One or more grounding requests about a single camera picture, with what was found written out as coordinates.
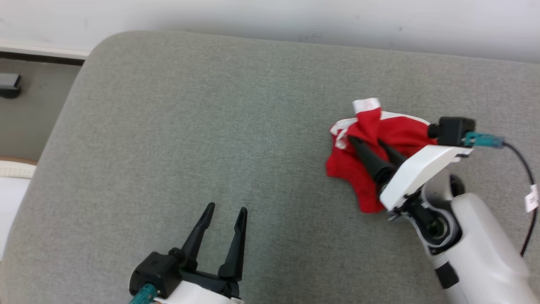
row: fabric texture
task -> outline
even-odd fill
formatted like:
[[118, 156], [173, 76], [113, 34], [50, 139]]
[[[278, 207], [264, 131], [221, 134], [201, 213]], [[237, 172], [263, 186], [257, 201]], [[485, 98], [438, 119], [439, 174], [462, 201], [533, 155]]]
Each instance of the fabric texture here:
[[[472, 117], [540, 175], [539, 82], [534, 64], [180, 32], [112, 36], [82, 67], [13, 223], [2, 304], [128, 303], [134, 268], [184, 243], [212, 201], [198, 269], [217, 272], [245, 206], [247, 303], [445, 303], [412, 226], [361, 213], [350, 185], [326, 176], [328, 127], [363, 96], [430, 122]], [[450, 170], [519, 248], [529, 186], [515, 155], [478, 148]], [[540, 294], [540, 230], [525, 261]]]
[[360, 210], [376, 213], [384, 210], [377, 195], [377, 186], [358, 159], [348, 137], [362, 139], [385, 161], [388, 161], [388, 156], [379, 140], [406, 157], [411, 157], [428, 144], [436, 144], [436, 141], [428, 138], [427, 121], [382, 112], [377, 98], [355, 100], [353, 106], [356, 118], [340, 120], [330, 128], [334, 144], [332, 154], [326, 161], [326, 174], [348, 181], [354, 189]]

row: red cloth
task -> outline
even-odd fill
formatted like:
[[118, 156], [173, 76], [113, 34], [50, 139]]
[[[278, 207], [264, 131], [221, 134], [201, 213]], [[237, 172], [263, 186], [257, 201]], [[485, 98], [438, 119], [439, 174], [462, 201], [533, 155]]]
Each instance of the red cloth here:
[[347, 180], [358, 199], [360, 210], [375, 213], [384, 209], [376, 193], [376, 185], [349, 144], [348, 135], [364, 140], [382, 159], [388, 156], [378, 138], [406, 157], [411, 157], [424, 146], [436, 144], [428, 138], [428, 123], [420, 118], [382, 112], [376, 98], [353, 102], [356, 118], [336, 122], [330, 129], [333, 139], [332, 154], [326, 162], [326, 173]]

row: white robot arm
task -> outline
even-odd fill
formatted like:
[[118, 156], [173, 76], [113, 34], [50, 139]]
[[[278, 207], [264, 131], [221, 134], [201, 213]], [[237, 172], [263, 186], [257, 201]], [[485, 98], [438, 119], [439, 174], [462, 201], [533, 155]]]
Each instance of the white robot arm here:
[[429, 145], [405, 159], [381, 143], [397, 170], [358, 138], [349, 141], [380, 186], [381, 203], [415, 227], [451, 304], [538, 304], [526, 264], [487, 205], [464, 189], [453, 191], [455, 177], [445, 169], [472, 152], [461, 139], [474, 121], [443, 117], [440, 125], [447, 137], [438, 142], [451, 146]]
[[243, 304], [238, 282], [242, 280], [246, 243], [247, 209], [241, 208], [234, 238], [217, 275], [197, 271], [197, 255], [210, 226], [215, 203], [210, 203], [182, 249], [167, 255], [152, 252], [135, 268], [130, 279], [130, 304]]

